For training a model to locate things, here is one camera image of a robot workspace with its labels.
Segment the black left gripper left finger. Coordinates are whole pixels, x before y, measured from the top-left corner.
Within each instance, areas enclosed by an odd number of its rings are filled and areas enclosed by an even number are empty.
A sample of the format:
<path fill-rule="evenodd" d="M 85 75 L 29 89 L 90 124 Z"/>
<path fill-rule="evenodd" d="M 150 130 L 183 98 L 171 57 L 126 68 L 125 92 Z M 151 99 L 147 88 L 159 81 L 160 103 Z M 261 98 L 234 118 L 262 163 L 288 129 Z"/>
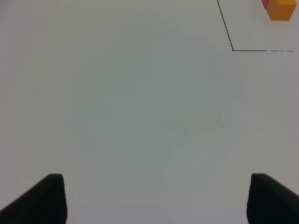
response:
<path fill-rule="evenodd" d="M 62 174 L 49 174 L 0 210 L 2 224 L 65 224 L 68 207 Z"/>

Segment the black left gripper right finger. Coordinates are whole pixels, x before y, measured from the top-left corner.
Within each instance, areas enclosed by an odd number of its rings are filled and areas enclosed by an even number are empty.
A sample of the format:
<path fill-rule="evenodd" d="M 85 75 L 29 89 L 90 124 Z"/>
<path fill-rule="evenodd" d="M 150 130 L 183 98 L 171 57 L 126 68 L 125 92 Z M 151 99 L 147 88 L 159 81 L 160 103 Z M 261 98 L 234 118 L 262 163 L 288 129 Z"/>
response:
<path fill-rule="evenodd" d="M 249 224 L 297 224 L 299 195 L 267 174 L 253 173 L 246 215 Z"/>

